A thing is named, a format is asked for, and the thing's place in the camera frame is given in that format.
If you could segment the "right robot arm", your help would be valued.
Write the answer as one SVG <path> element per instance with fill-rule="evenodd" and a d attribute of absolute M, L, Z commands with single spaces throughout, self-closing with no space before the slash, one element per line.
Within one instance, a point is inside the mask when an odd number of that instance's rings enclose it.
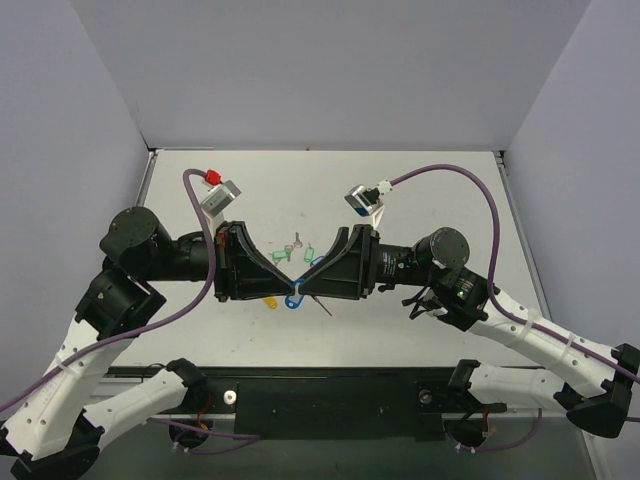
<path fill-rule="evenodd" d="M 449 227 L 413 246 L 383 244 L 368 225 L 342 228 L 329 252 L 303 275 L 298 291 L 360 300 L 374 290 L 416 286 L 418 292 L 402 302 L 411 318 L 426 314 L 536 365 L 526 369 L 461 360 L 446 386 L 453 406 L 547 410 L 564 414 L 593 435 L 618 437 L 638 379 L 638 349 L 592 342 L 545 319 L 469 270 L 469 253 L 465 237 Z"/>

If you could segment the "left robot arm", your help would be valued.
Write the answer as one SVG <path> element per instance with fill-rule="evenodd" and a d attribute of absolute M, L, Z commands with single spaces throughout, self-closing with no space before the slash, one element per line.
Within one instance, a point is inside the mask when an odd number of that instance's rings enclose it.
<path fill-rule="evenodd" d="M 217 275 L 211 217 L 195 209 L 201 231 L 177 240 L 145 207 L 120 212 L 100 248 L 106 258 L 75 309 L 54 360 L 42 378 L 12 400 L 16 412 L 1 425 L 1 452 L 15 457 L 17 479 L 79 479 L 111 442 L 162 412 L 209 407 L 212 397 L 204 373 L 180 358 L 150 379 L 108 400 L 89 398 L 114 360 L 133 340 L 162 322 L 153 316 L 165 297 L 154 281 L 202 281 L 196 298 L 165 319 L 170 324 L 190 313 L 214 289 L 223 300 L 252 300 L 293 293 L 292 281 L 254 248 L 248 281 L 225 291 Z"/>

